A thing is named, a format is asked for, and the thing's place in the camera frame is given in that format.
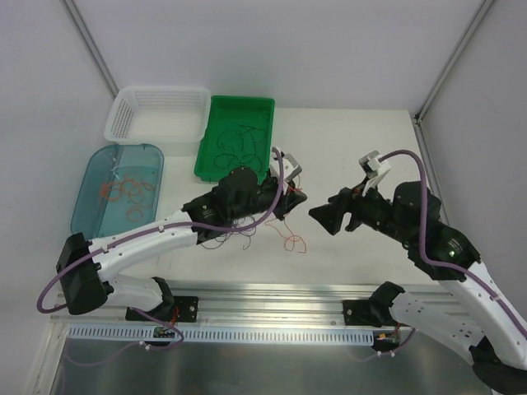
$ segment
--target wire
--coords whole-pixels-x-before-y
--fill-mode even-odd
[[[277,193],[274,196],[273,202],[271,203],[271,206],[269,206],[269,209],[258,220],[256,220],[254,223],[249,224],[249,225],[243,225],[243,226],[240,226],[240,227],[222,227],[222,226],[214,226],[214,225],[209,225],[209,224],[202,224],[202,223],[199,223],[199,222],[187,221],[187,222],[176,222],[174,224],[167,224],[167,225],[165,225],[164,230],[172,229],[172,228],[193,226],[193,227],[203,228],[203,229],[207,229],[207,230],[215,230],[217,232],[241,232],[241,231],[246,231],[246,230],[252,230],[256,226],[258,226],[258,225],[262,224],[263,222],[265,222],[269,218],[269,216],[271,214],[273,214],[273,211],[276,208],[276,206],[278,204],[278,201],[280,200],[280,197],[282,196],[282,186],[283,186],[283,178],[284,178],[282,153],[276,147],[273,148],[273,152],[277,156],[278,166],[280,168],[280,175],[278,176],[278,184],[277,184]],[[128,242],[130,240],[133,240],[133,239],[136,239],[138,237],[145,236],[145,235],[150,235],[150,234],[156,233],[156,232],[160,232],[160,227],[159,226],[155,226],[153,228],[146,229],[146,230],[141,230],[141,231],[139,231],[137,233],[133,233],[133,234],[130,234],[128,236],[124,236],[122,239],[118,239],[118,240],[115,240],[112,243],[109,243],[107,247],[108,247],[108,249],[112,249],[112,248],[115,248],[115,247],[117,247],[117,246],[119,246],[121,244],[124,244],[124,243],[126,243],[126,242]],[[43,306],[44,297],[49,293],[51,288],[53,288],[53,286],[61,278],[66,276],[72,270],[76,269],[78,266],[82,265],[88,259],[96,257],[97,255],[99,255],[99,254],[101,254],[103,252],[104,252],[103,248],[100,248],[100,249],[97,249],[95,251],[92,251],[91,253],[89,253],[87,255],[84,255],[83,257],[77,259],[76,261],[74,261],[73,263],[71,263],[70,265],[65,267],[59,274],[57,274],[57,276],[55,276],[49,282],[49,284],[44,287],[42,292],[40,292],[40,295],[39,295],[39,297],[38,297],[38,299],[36,301],[36,308],[37,308],[37,310],[39,310],[39,312],[41,312],[42,314],[51,314],[51,313],[55,313],[56,311],[59,311],[61,309],[66,308],[67,306],[65,304],[61,304],[61,305],[55,306],[55,307],[53,307],[51,309],[46,309]]]
[[[159,323],[162,327],[168,328],[169,330],[174,331],[174,334],[177,334],[180,337],[179,340],[177,342],[176,341],[172,341],[167,346],[153,346],[152,344],[146,344],[145,345],[145,342],[143,342],[143,341],[141,341],[141,342],[131,342],[131,343],[128,343],[127,345],[121,347],[121,349],[119,349],[114,354],[110,355],[108,358],[104,358],[103,360],[98,360],[97,362],[77,362],[76,360],[73,360],[72,357],[68,353],[69,341],[66,341],[66,343],[64,345],[64,350],[63,350],[64,359],[67,362],[69,362],[70,364],[75,365],[75,366],[79,366],[79,367],[82,367],[82,368],[93,368],[95,366],[101,366],[101,365],[104,365],[104,364],[107,364],[107,363],[111,362],[112,360],[114,360],[115,358],[117,358],[118,356],[123,354],[127,349],[132,348],[133,346],[144,346],[145,345],[144,347],[148,351],[149,350],[166,351],[166,350],[171,350],[173,348],[181,346],[181,344],[183,343],[183,340],[184,340],[183,333],[178,328],[176,328],[173,323],[164,323],[161,320],[152,317],[151,315],[145,313],[144,311],[142,311],[140,309],[134,309],[134,308],[130,308],[130,309],[133,309],[133,310],[137,311],[144,318],[149,319],[150,321],[152,321],[154,323]]]
[[[117,202],[124,194],[128,196],[128,203],[132,203],[126,211],[126,219],[130,222],[139,222],[144,217],[142,209],[150,208],[154,205],[155,195],[153,195],[150,204],[143,204],[145,193],[143,189],[149,192],[156,190],[156,187],[146,181],[143,181],[140,170],[129,171],[124,174],[123,181],[113,183],[103,183],[99,190],[99,205],[102,205],[103,198],[108,202]]]
[[[355,358],[353,355],[349,354],[349,352],[348,354],[356,362],[368,362],[370,360],[374,360],[375,358],[379,358],[381,356],[395,356],[396,353],[401,351],[404,347],[406,347],[407,344],[409,344],[409,342],[412,340],[413,336],[415,335],[416,331],[417,330],[415,328],[412,328],[412,331],[410,332],[408,337],[404,339],[404,342],[402,342],[397,348],[394,348],[392,351],[377,352],[376,354],[370,355],[363,359]]]
[[[212,163],[220,170],[232,169],[243,165],[249,166],[257,173],[261,173],[264,169],[264,164],[258,155],[257,144],[264,140],[266,130],[248,125],[238,124],[237,126],[244,130],[229,129],[220,133],[216,140],[216,145],[218,148],[222,149],[223,152],[216,155],[212,159]],[[261,132],[263,134],[262,138],[258,140],[254,136],[254,132]],[[245,151],[245,136],[250,136],[252,146],[251,144],[248,144],[248,146],[252,147],[252,152],[242,155]]]
[[[285,225],[286,229],[289,230],[289,233],[291,233],[291,236],[285,236],[275,225],[273,225],[272,222],[275,221],[275,220],[277,220],[277,218],[273,218],[272,220],[265,221],[264,224],[266,226],[272,227],[273,229],[275,229],[277,231],[277,233],[280,236],[282,236],[282,238],[284,239],[284,241],[283,241],[283,249],[285,249],[288,252],[292,252],[292,251],[295,250],[296,242],[300,242],[301,241],[304,244],[304,250],[303,251],[297,251],[297,252],[298,253],[307,253],[307,244],[305,243],[304,239],[302,239],[301,236],[295,235],[293,233],[291,228],[286,223],[286,216],[284,216],[283,224]],[[287,247],[287,243],[289,243],[289,242],[293,243],[293,245],[292,245],[292,247],[290,249]]]
[[[300,175],[297,175],[298,177],[298,182],[296,184],[293,184],[295,185],[294,187],[289,187],[289,190],[291,192],[302,192],[302,188],[300,188]]]
[[[392,336],[395,333],[399,333],[399,329],[401,328],[401,323],[397,323],[397,328],[392,333],[385,333],[386,336]]]
[[[428,190],[427,190],[427,175],[421,158],[417,156],[415,152],[409,150],[397,150],[390,152],[389,154],[380,158],[380,161],[387,160],[393,156],[397,155],[407,155],[415,160],[417,167],[419,168],[419,178],[421,179],[421,223],[420,223],[420,232],[419,232],[419,254],[423,262],[428,263],[431,266],[435,267],[445,267],[448,269],[456,270],[463,273],[465,276],[471,278],[479,286],[481,286],[490,296],[491,300],[496,301],[505,314],[511,319],[512,323],[520,331],[520,333],[527,339],[527,329],[523,327],[518,318],[512,312],[512,310],[507,306],[507,304],[500,299],[499,295],[481,278],[472,273],[471,271],[465,269],[464,267],[457,266],[453,263],[435,261],[430,259],[427,256],[426,242],[427,242],[427,208],[428,208]]]
[[[253,224],[256,221],[253,216],[248,216],[247,218],[251,219],[253,221]],[[240,226],[240,223],[237,221],[234,227],[239,227],[239,226]],[[242,232],[231,232],[231,233],[218,236],[214,240],[216,240],[219,243],[219,245],[216,245],[214,247],[208,247],[207,245],[205,245],[205,243],[201,243],[200,246],[203,247],[204,249],[219,249],[232,235],[242,235],[242,236],[245,236],[247,239],[249,239],[249,243],[242,247],[242,249],[245,251],[246,249],[250,247],[252,243],[252,237],[256,235],[256,228],[252,229],[252,233],[250,233],[249,231],[242,231]]]
[[[178,306],[175,306],[175,309],[172,312],[172,319],[170,321],[170,324],[175,324],[175,321],[178,319],[178,315],[180,315],[180,308]]]

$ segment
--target black wire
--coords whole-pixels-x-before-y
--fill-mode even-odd
[[[253,223],[256,222],[255,218],[253,216],[248,216]],[[240,222],[237,222],[234,224],[234,227],[240,226]],[[219,243],[219,245],[216,245],[214,247],[207,247],[205,244],[200,244],[204,249],[219,249],[232,235],[242,235],[245,236],[247,239],[249,239],[249,243],[247,245],[244,245],[242,248],[243,250],[246,250],[250,247],[252,242],[252,237],[256,235],[256,226],[251,230],[246,230],[242,232],[231,232],[231,233],[225,233],[224,235],[218,236],[215,238],[215,240]]]
[[[262,158],[258,156],[257,144],[265,139],[266,131],[265,129],[255,128],[249,125],[238,124],[238,126],[244,129],[244,131],[228,129],[220,133],[216,140],[216,145],[218,148],[222,149],[223,152],[216,155],[214,159],[212,159],[212,163],[220,170],[230,170],[239,166],[248,166],[256,172],[261,172],[264,169],[264,164],[262,162]],[[260,139],[254,135],[254,132],[256,131],[262,132],[262,137]],[[240,151],[242,152],[245,151],[245,136],[250,136],[252,141],[252,152],[246,153],[242,157],[238,157],[236,155],[236,149],[232,145],[227,145],[226,143],[222,142],[222,139],[228,133],[235,133],[240,139],[238,142],[229,143],[235,145],[239,143]]]

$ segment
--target white wall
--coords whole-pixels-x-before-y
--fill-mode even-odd
[[[500,0],[424,132],[449,219],[527,317],[527,2]]]
[[[0,393],[25,387],[82,175],[103,143],[110,95],[59,0],[0,12]]]
[[[482,0],[77,0],[119,87],[205,86],[280,107],[425,100]]]

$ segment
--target metal corner post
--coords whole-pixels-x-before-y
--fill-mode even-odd
[[[452,54],[449,56],[448,60],[445,63],[445,66],[443,66],[443,68],[441,69],[441,72],[437,77],[436,81],[434,82],[434,85],[432,86],[430,92],[428,93],[427,98],[425,99],[421,108],[417,112],[416,120],[419,125],[421,125],[421,121],[427,115],[434,100],[436,99],[443,86],[448,81],[450,74],[461,59],[464,51],[472,42],[474,36],[479,30],[479,27],[482,25],[483,21],[488,16],[488,13],[491,11],[492,7],[497,3],[497,1],[498,0],[483,0],[480,4],[472,20],[469,22],[463,34],[461,35],[461,38],[459,39],[458,43],[455,45]]]
[[[413,131],[415,132],[415,137],[417,139],[417,145],[419,146],[419,151],[421,152],[421,158],[425,165],[425,171],[427,172],[427,180],[429,183],[428,186],[430,187],[432,193],[441,200],[441,220],[449,225],[450,223],[448,221],[448,214],[445,209],[445,200],[441,196],[441,188],[434,167],[434,162],[431,157],[430,150],[428,149],[427,139],[422,132],[421,124],[417,121],[417,116],[412,118],[412,124]]]
[[[82,14],[78,9],[77,4],[75,3],[75,0],[60,0],[60,1],[63,4],[64,9],[70,16],[73,24],[77,28],[77,32],[81,36],[81,39],[84,42],[84,45],[86,46],[86,50],[88,51],[95,65],[99,69],[100,76],[103,79],[104,83],[106,84],[108,91],[110,92],[112,97],[115,99],[115,97],[117,97],[117,94],[119,93],[119,88],[117,87],[117,84],[115,83],[115,80],[112,77],[112,74],[110,70],[108,69],[108,66],[106,65],[104,58],[100,54],[100,50],[99,48],[97,48],[96,42],[93,40],[90,30],[88,29],[88,26],[84,22],[84,19],[82,18]]]

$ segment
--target metal frame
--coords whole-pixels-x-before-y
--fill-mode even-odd
[[[338,331],[344,327],[342,300],[367,299],[377,288],[373,285],[292,286],[189,281],[169,281],[169,285],[174,295],[195,295],[200,298],[198,321],[195,324],[181,323],[181,329],[207,326],[318,328]],[[404,288],[425,304],[433,304],[452,316],[472,322],[459,302],[442,287],[429,285]],[[61,303],[63,295],[57,300],[57,304]],[[63,311],[52,315],[40,369],[34,372],[28,393],[49,393],[59,367],[70,323],[117,323],[130,326],[137,324],[124,321],[124,314],[124,308],[102,307],[82,316],[71,316]],[[354,328],[378,330],[371,327]]]
[[[100,54],[100,50],[97,47],[96,42],[93,40],[90,30],[84,22],[84,18],[82,18],[82,14],[79,11],[77,4],[75,3],[75,0],[60,1],[63,4],[64,9],[66,10],[66,13],[69,15],[73,24],[75,25],[77,33],[80,35],[81,40],[85,45],[86,51],[89,53],[94,64],[99,69],[100,77],[102,78],[103,82],[108,88],[109,93],[115,99],[117,97],[117,94],[119,93],[119,88],[117,87],[117,84],[115,83],[115,80],[112,77],[110,69],[106,65],[105,59]]]
[[[118,342],[158,342],[159,325],[119,323],[71,323],[68,339],[111,340]],[[180,328],[184,342],[227,344],[287,344],[366,346],[374,344],[373,331],[363,329],[304,329],[304,328],[236,328],[185,326]]]
[[[439,76],[437,77],[434,85],[432,86],[430,92],[427,95],[424,103],[417,112],[416,120],[419,125],[421,121],[425,118],[431,106],[434,103],[437,95],[443,88],[443,86],[448,82],[450,74],[454,70],[455,66],[458,64],[459,60],[463,56],[464,52],[468,48],[469,44],[472,42],[474,36],[478,32],[481,24],[487,17],[488,13],[491,11],[492,7],[497,3],[497,0],[483,0],[480,4],[478,10],[472,17],[472,20],[467,25],[463,34],[459,38],[458,43],[455,45],[452,54],[449,56],[448,60],[445,63],[445,66],[441,69]]]
[[[431,152],[428,149],[427,139],[422,132],[421,124],[417,122],[415,118],[412,119],[413,131],[415,132],[415,138],[417,139],[417,145],[421,152],[421,158],[425,165],[425,171],[427,172],[428,186],[431,192],[441,200],[441,220],[447,225],[450,225],[448,219],[448,213],[445,207],[445,200],[441,196],[441,187],[439,185],[439,179],[436,174],[436,167],[433,164]]]

